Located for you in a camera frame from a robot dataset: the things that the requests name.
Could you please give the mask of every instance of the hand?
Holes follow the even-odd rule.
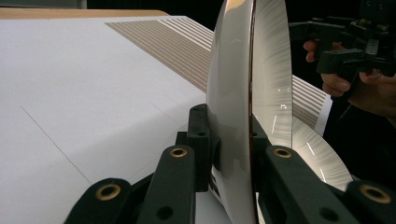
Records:
[[[308,51],[306,60],[312,63],[318,41],[308,40],[304,48]],[[339,43],[334,43],[332,49],[342,49]],[[396,76],[386,77],[380,70],[360,72],[360,80],[348,101],[367,112],[385,117],[396,128]],[[323,90],[331,96],[339,97],[348,91],[350,83],[336,74],[321,74]]]

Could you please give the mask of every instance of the brass insert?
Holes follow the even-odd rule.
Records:
[[[121,192],[121,187],[117,184],[106,184],[96,191],[96,198],[100,201],[109,201],[117,197]]]
[[[377,187],[362,185],[360,190],[364,196],[375,201],[376,203],[390,203],[392,201],[392,199],[386,192]]]
[[[282,157],[282,158],[290,158],[291,157],[291,153],[283,148],[275,149],[274,154],[277,155],[278,157]]]
[[[185,155],[187,155],[187,150],[184,148],[174,148],[171,151],[173,157],[184,157]]]

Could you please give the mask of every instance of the black line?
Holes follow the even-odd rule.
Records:
[[[48,137],[48,139],[52,142],[53,145],[55,145],[59,151],[67,158],[67,160],[76,168],[76,170],[88,181],[88,183],[90,183],[90,185],[92,184],[91,181],[87,178],[87,176],[85,176],[78,168],[77,166],[70,161],[70,159],[66,156],[66,154],[64,154],[64,152],[58,147],[58,145],[56,145],[56,143],[52,140],[52,138],[50,138],[50,136],[46,133],[46,131],[44,131],[44,129],[37,123],[37,121],[35,121],[35,119],[26,111],[26,109],[21,106],[22,110],[30,117],[30,119],[32,119],[32,121],[35,123],[35,125],[37,125],[37,127],[39,129],[41,129],[41,131]]]

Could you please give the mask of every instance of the human hand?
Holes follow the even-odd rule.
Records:
[[[306,60],[312,63],[318,41],[308,40],[304,49],[308,52]],[[342,49],[339,43],[334,43],[333,48]],[[323,80],[322,89],[334,97],[340,97],[350,89],[350,83],[336,74],[320,74]],[[352,92],[348,101],[367,112],[387,118],[396,128],[396,76],[386,77],[380,70],[360,72],[360,82]]]

